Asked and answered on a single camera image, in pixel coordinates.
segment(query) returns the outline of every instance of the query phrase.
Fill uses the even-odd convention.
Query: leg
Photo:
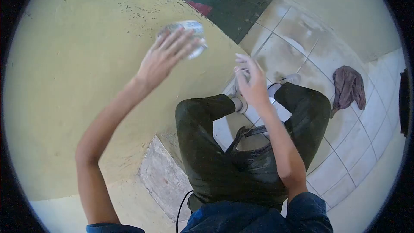
[[[274,98],[292,113],[284,125],[307,170],[328,125],[329,100],[318,91],[291,83],[283,84]],[[256,181],[257,188],[267,191],[263,193],[268,196],[269,204],[266,206],[277,207],[278,203],[281,204],[287,198],[286,189],[277,175],[272,150],[258,156],[246,172]]]
[[[235,111],[225,95],[187,99],[176,108],[176,126],[185,172],[194,189],[189,208],[202,203],[231,200],[239,172],[213,138],[213,121]]]

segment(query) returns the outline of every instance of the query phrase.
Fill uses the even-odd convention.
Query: foot
[[[301,80],[302,80],[302,78],[301,78],[300,74],[293,73],[293,74],[290,74],[290,75],[288,75],[284,78],[281,78],[277,83],[283,85],[286,82],[289,82],[293,85],[299,85],[301,83]]]
[[[250,79],[250,74],[245,73],[245,76],[247,80]],[[228,97],[234,102],[236,112],[243,114],[247,111],[248,104],[246,99],[241,95],[236,78],[234,79],[234,84],[231,88],[231,94],[228,95]]]
[[[298,73],[290,74],[286,77],[281,78],[276,83],[270,85],[267,88],[267,93],[269,94],[269,97],[274,97],[274,94],[276,93],[276,91],[286,82],[289,82],[294,85],[299,85],[301,83],[301,80],[302,80],[301,75],[299,75]]]
[[[228,97],[233,101],[236,112],[243,114],[247,111],[247,107],[248,107],[247,101],[246,99],[244,99],[244,97],[241,94],[238,94],[238,95],[230,94],[228,95]]]

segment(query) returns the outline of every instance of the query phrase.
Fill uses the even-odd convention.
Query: person
[[[81,138],[75,159],[88,233],[144,232],[120,223],[98,161],[124,117],[197,47],[198,41],[191,35],[180,29],[157,39],[137,74]],[[296,75],[266,88],[266,77],[255,60],[237,54],[236,61],[239,86],[235,94],[188,99],[176,108],[179,148],[194,189],[188,200],[193,213],[182,232],[333,232],[324,200],[306,187],[306,169],[328,124],[328,99],[295,85]],[[269,95],[292,113],[284,124]],[[262,118],[271,147],[248,152],[248,162],[237,166],[213,139],[213,121],[243,112],[246,105],[253,106]],[[286,198],[284,218],[280,211]]]

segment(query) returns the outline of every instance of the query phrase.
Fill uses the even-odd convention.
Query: hand
[[[239,84],[239,88],[242,96],[246,99],[247,103],[253,106],[257,112],[264,110],[270,104],[269,96],[266,88],[266,76],[260,65],[249,56],[237,54],[237,63],[245,64],[247,70],[250,73],[250,81],[246,81],[243,70],[245,67],[236,66],[234,68],[235,76]]]
[[[199,39],[191,39],[193,33],[193,30],[184,32],[184,28],[180,28],[172,34],[163,34],[155,41],[136,75],[148,91],[161,84],[173,67],[198,46]]]

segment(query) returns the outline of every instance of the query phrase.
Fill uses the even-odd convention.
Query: knee
[[[176,122],[178,123],[179,121],[182,121],[183,118],[188,117],[191,113],[191,110],[196,105],[197,102],[194,99],[186,99],[179,102],[176,107]]]
[[[331,111],[331,102],[319,91],[314,91],[312,96],[313,106],[320,108],[324,114],[329,116]]]

